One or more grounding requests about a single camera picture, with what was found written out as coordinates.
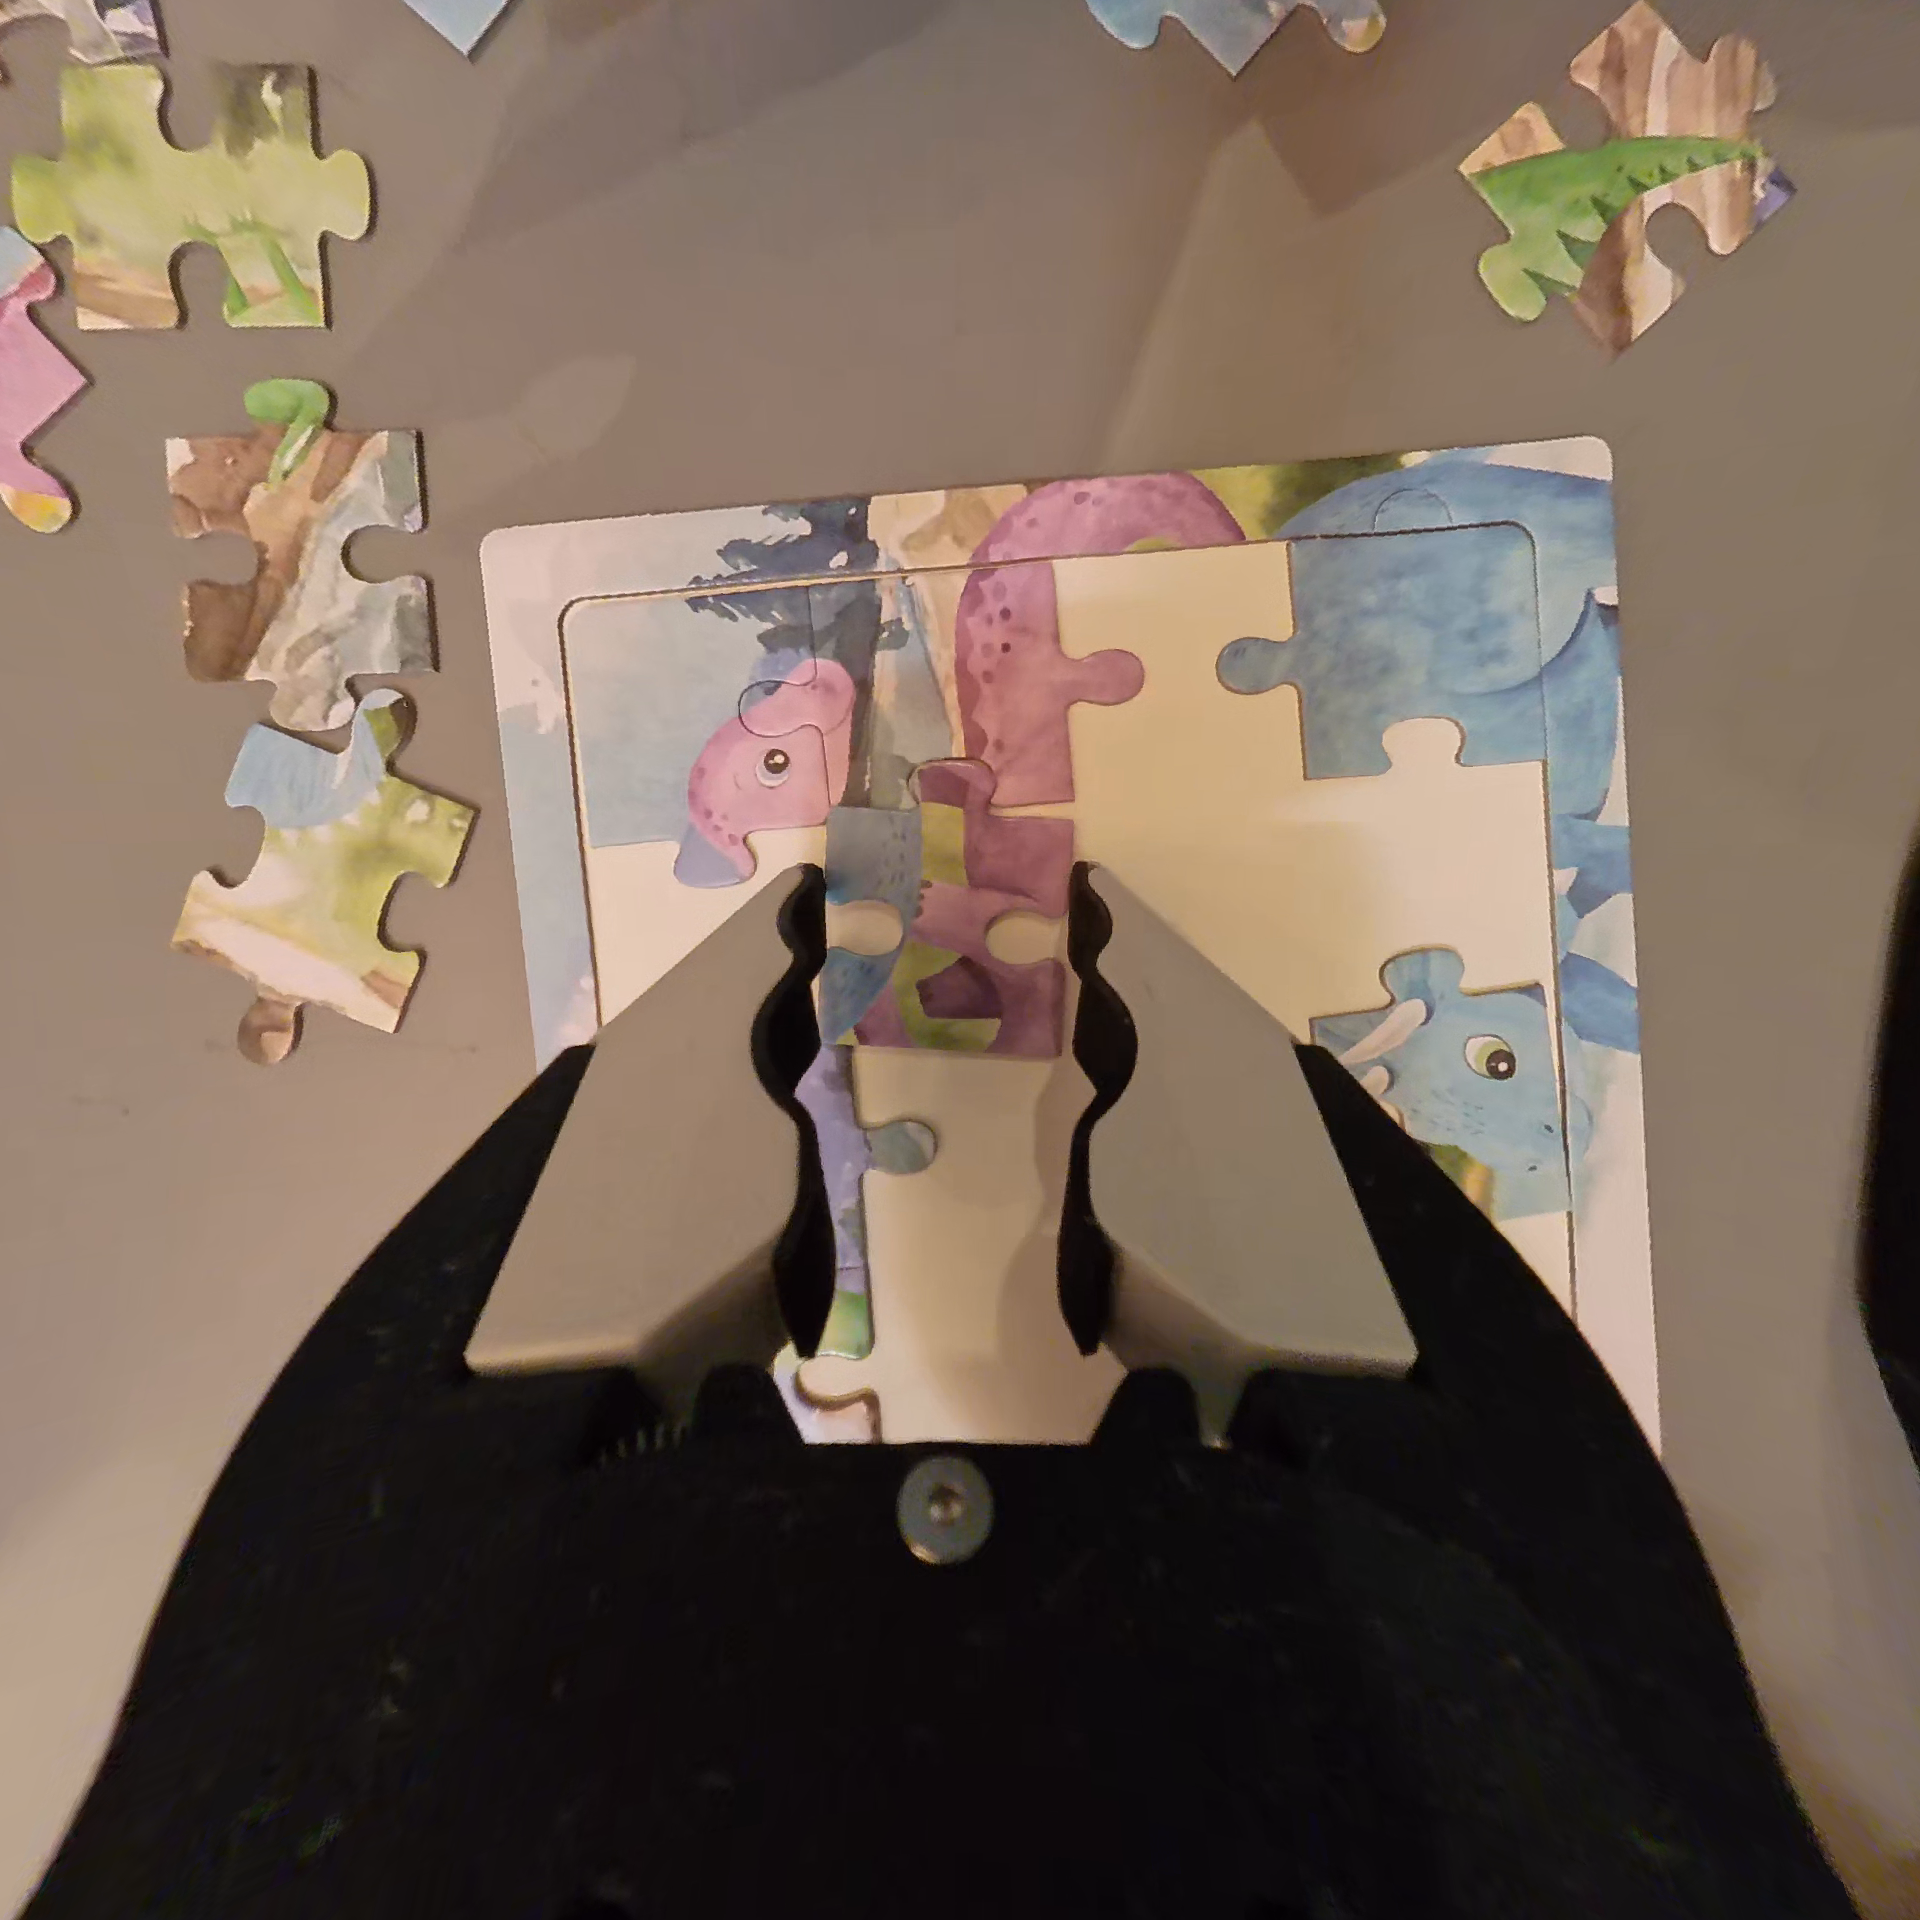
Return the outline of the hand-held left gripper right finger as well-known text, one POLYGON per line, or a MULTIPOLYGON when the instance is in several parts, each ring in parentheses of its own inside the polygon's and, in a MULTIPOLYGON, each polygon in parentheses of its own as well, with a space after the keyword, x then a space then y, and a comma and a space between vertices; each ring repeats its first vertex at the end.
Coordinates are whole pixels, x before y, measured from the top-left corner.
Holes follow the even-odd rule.
POLYGON ((1293 1032, 1077 863, 1057 1295, 1074 1343, 1188 1381, 1221 1445, 1267 1368, 1405 1376, 1417 1339, 1342 1171, 1293 1032))

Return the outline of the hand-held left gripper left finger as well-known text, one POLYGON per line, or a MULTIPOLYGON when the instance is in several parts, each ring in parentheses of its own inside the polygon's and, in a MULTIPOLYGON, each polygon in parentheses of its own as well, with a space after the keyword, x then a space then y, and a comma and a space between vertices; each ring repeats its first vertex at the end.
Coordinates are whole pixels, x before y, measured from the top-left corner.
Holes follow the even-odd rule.
POLYGON ((467 1343, 477 1375, 703 1381, 818 1348, 835 1298, 824 870, 794 864, 608 1022, 467 1343))

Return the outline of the dinosaur puzzle tray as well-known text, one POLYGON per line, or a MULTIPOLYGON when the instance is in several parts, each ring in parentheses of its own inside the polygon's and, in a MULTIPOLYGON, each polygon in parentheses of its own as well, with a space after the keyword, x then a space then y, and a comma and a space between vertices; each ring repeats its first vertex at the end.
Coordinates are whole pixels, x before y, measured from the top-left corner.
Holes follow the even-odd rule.
MULTIPOLYGON (((594 847, 565 614, 1017 559, 1052 563, 1069 654, 1134 653, 1144 685, 1118 709, 1071 709, 1071 803, 1004 808, 995 796, 997 815, 1069 821, 1071 867, 1112 867, 1302 1045, 1316 1017, 1386 1006, 1379 972, 1409 948, 1459 951, 1470 992, 1546 987, 1570 1210, 1496 1220, 1479 1165, 1413 1141, 1570 1309, 1659 1445, 1613 450, 1599 436, 496 530, 478 563, 538 1062, 590 1045, 785 867, 825 867, 828 833, 828 817, 757 832, 752 875, 726 887, 684 885, 671 840, 594 847), (1382 775, 1308 777, 1298 691, 1217 681, 1234 639, 1293 635, 1290 544, 1496 523, 1533 545, 1543 762, 1468 766, 1459 726, 1409 719, 1382 734, 1382 775)), ((1071 1059, 1069 913, 1004 915, 988 947, 1064 966, 1057 1059, 850 1045, 859 1119, 916 1116, 939 1137, 927 1171, 862 1180, 881 1442, 1074 1442, 1120 1372, 1109 1348, 1074 1343, 1057 1295, 1069 1141, 1091 1102, 1071 1059)))

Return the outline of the purple blue green puzzle piece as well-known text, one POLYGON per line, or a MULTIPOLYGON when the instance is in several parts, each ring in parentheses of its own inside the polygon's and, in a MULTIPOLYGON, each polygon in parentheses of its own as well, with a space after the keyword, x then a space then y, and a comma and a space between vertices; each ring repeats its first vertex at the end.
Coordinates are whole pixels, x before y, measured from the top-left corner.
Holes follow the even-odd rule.
POLYGON ((1057 1059, 1064 966, 1004 964, 988 931, 1004 915, 1066 915, 1069 821, 997 815, 997 775, 982 762, 927 762, 916 793, 911 808, 828 815, 828 901, 890 905, 905 937, 890 954, 828 948, 818 976, 824 1041, 1057 1059))

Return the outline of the purple dinosaur body puzzle piece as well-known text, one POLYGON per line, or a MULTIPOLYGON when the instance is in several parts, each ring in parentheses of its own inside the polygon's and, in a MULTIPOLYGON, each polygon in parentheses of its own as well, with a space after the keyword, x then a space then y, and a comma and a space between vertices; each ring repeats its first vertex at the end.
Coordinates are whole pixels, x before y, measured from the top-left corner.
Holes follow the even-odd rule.
POLYGON ((982 762, 1004 808, 1071 803, 1071 709, 1144 685, 1134 653, 1074 658, 1046 559, 944 565, 808 586, 813 672, 825 699, 832 803, 898 808, 934 759, 982 762))

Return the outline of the pink dinosaur head puzzle piece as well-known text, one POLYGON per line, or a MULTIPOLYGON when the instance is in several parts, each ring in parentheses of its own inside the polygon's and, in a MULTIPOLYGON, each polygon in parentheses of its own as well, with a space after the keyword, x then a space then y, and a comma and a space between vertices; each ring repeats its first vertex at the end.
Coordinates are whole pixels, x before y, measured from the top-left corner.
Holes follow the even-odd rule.
POLYGON ((675 875, 752 875, 751 836, 842 797, 853 681, 808 591, 580 601, 562 623, 589 843, 678 846, 675 875))

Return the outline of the blue dinosaur body puzzle piece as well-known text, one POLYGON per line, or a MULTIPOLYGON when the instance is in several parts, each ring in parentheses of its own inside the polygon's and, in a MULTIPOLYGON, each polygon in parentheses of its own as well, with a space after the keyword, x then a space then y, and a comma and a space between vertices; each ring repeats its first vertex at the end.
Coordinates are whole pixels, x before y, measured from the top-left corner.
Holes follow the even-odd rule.
POLYGON ((1468 766, 1543 762, 1530 537, 1514 523, 1290 544, 1293 635, 1217 654, 1238 693, 1293 685, 1308 777, 1382 775, 1382 734, 1451 719, 1468 766))

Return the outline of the brown grey puzzle piece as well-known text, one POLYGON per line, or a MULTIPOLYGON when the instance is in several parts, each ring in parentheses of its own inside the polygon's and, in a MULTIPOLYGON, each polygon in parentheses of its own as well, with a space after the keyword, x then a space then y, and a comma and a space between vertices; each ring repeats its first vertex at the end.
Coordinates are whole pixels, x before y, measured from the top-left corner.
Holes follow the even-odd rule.
POLYGON ((295 734, 351 723, 356 677, 438 668, 421 576, 368 582, 347 568, 363 530, 424 530, 418 430, 342 430, 309 377, 247 388, 243 436, 173 436, 167 496, 180 537, 253 540, 249 582, 184 589, 184 665, 200 682, 265 681, 268 716, 295 734))

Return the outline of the green dinosaur brown puzzle piece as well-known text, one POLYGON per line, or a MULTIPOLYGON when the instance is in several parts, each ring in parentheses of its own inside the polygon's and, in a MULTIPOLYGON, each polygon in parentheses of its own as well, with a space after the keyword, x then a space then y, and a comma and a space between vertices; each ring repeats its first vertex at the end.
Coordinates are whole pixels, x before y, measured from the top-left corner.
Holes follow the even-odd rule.
POLYGON ((1647 236, 1659 208, 1686 211, 1711 253, 1729 255, 1791 202, 1791 178, 1752 128, 1778 82, 1749 36, 1718 36, 1696 58, 1649 4, 1599 33, 1570 82, 1606 113, 1603 142, 1575 152, 1526 103, 1459 173, 1505 230, 1479 257, 1487 293, 1517 323, 1564 296, 1616 355, 1686 292, 1647 236))

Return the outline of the green yellow puzzle piece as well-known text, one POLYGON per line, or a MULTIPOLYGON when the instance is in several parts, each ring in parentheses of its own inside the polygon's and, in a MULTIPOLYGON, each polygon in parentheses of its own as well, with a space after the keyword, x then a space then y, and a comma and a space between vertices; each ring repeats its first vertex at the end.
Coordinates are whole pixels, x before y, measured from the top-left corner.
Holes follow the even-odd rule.
POLYGON ((319 156, 310 68, 218 65, 214 79, 209 141, 183 152, 153 65, 74 65, 61 153, 14 156, 14 220, 33 243, 71 243, 82 328, 180 328, 170 262, 191 243, 225 261, 228 325, 328 325, 321 236, 369 230, 369 169, 356 152, 319 156))

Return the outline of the blue white puzzle piece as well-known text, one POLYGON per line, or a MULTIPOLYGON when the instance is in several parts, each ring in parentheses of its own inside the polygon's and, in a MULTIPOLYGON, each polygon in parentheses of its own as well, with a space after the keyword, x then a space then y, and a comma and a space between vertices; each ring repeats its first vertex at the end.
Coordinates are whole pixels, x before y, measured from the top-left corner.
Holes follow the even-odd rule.
POLYGON ((1347 53, 1368 53, 1386 30, 1379 4, 1085 4, 1125 48, 1144 51, 1176 19, 1230 74, 1242 68, 1297 13, 1309 12, 1347 53))

